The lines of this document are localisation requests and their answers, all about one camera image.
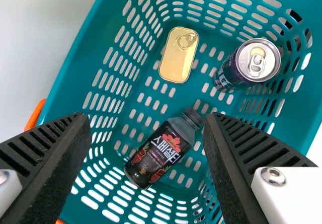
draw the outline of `black gripper pad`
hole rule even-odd
[[[203,147],[226,224],[268,223],[250,188],[257,168],[316,167],[271,135],[220,113],[206,117]]]
[[[1,143],[0,169],[15,170],[23,190],[0,223],[55,223],[91,139],[88,117],[76,113]]]

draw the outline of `gold tin can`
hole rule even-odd
[[[199,35],[192,29],[173,28],[159,66],[162,79],[182,84],[187,81],[197,51]]]

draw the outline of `bottle label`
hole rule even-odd
[[[139,186],[148,186],[164,175],[173,164],[191,148],[166,121],[139,148],[126,166],[129,171],[138,171]]]

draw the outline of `purple can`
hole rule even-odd
[[[280,52],[271,41],[250,39],[222,63],[213,77],[213,83],[218,90],[249,87],[271,79],[280,65]]]

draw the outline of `white floor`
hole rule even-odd
[[[46,98],[94,0],[0,0],[0,142]],[[308,157],[322,166],[322,128]]]

